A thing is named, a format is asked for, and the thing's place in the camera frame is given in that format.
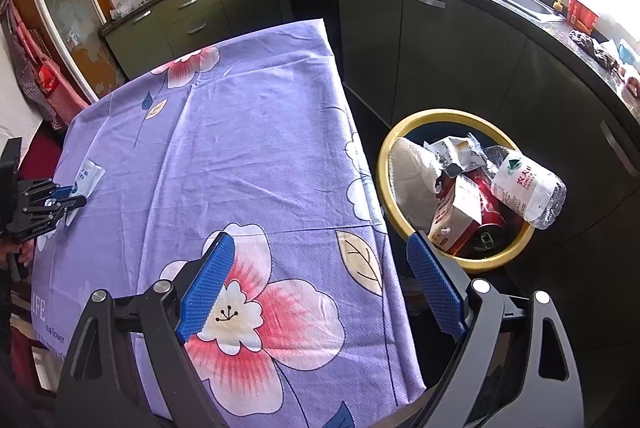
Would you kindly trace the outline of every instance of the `red soda can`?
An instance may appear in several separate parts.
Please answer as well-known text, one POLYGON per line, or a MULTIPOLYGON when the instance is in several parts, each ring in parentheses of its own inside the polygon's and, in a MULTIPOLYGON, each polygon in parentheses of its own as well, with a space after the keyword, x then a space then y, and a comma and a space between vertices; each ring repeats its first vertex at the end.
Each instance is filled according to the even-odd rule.
POLYGON ((493 251, 504 244, 507 223, 500 213, 500 201, 491 193, 488 181, 480 169, 465 174, 478 185, 482 206, 482 224, 469 239, 476 251, 493 251))

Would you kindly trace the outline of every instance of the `green logo on label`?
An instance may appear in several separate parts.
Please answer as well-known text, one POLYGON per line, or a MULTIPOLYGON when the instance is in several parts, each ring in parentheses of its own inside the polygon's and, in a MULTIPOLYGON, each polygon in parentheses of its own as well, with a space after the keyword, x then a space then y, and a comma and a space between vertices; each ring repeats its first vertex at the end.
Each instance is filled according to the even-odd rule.
POLYGON ((519 169, 522 166, 522 161, 520 159, 510 159, 509 164, 507 165, 507 174, 511 175, 514 171, 519 169))

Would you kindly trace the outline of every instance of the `red basket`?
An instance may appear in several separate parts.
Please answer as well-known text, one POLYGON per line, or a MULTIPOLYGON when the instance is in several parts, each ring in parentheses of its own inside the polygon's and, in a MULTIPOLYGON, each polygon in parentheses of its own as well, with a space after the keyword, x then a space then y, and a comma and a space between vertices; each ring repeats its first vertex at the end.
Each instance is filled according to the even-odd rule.
POLYGON ((566 19, 583 33, 591 34, 599 16, 579 0, 569 0, 566 19))

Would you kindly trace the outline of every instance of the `cabinet handle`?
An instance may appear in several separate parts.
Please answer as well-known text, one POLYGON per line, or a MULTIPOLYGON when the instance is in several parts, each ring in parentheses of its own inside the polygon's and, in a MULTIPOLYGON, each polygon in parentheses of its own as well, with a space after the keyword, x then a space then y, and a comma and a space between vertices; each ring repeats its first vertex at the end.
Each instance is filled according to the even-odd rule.
POLYGON ((193 4, 194 2, 198 2, 198 0, 190 0, 190 1, 185 2, 184 4, 180 4, 180 6, 178 6, 178 9, 181 10, 183 8, 186 8, 190 4, 193 4))
POLYGON ((606 124, 606 122, 600 122, 600 129, 602 130, 602 134, 604 134, 609 147, 611 147, 616 153, 616 156, 620 160, 620 163, 622 163, 622 166, 625 167, 626 171, 629 172, 631 177, 639 177, 640 172, 638 172, 633 163, 631 163, 631 160, 628 158, 625 151, 622 150, 622 147, 620 147, 619 142, 617 142, 615 137, 613 137, 613 134, 611 134, 611 130, 609 129, 609 126, 606 124))
POLYGON ((428 4, 430 6, 435 6, 436 8, 444 9, 447 7, 446 2, 437 1, 437 0, 414 0, 414 1, 421 2, 422 4, 428 4))
POLYGON ((148 17, 149 15, 151 15, 151 10, 147 10, 139 17, 134 18, 132 24, 135 24, 137 21, 142 20, 143 18, 148 17))
POLYGON ((197 33, 198 31, 203 30, 206 25, 207 23, 205 22, 204 24, 199 25, 197 28, 193 28, 191 31, 187 31, 187 34, 197 33))

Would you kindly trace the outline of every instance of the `floral tablecloth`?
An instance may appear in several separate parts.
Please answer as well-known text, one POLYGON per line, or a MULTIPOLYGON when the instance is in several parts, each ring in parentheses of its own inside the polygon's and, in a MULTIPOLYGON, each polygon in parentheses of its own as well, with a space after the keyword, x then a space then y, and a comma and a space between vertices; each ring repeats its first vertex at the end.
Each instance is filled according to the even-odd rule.
MULTIPOLYGON (((219 231, 236 260, 186 344, 232 427, 367 427, 424 391, 385 224, 322 21, 186 55, 73 121, 55 180, 105 170, 38 239, 33 323, 63 356, 91 291, 143 292, 219 231)), ((169 416, 134 338, 152 409, 169 416)))

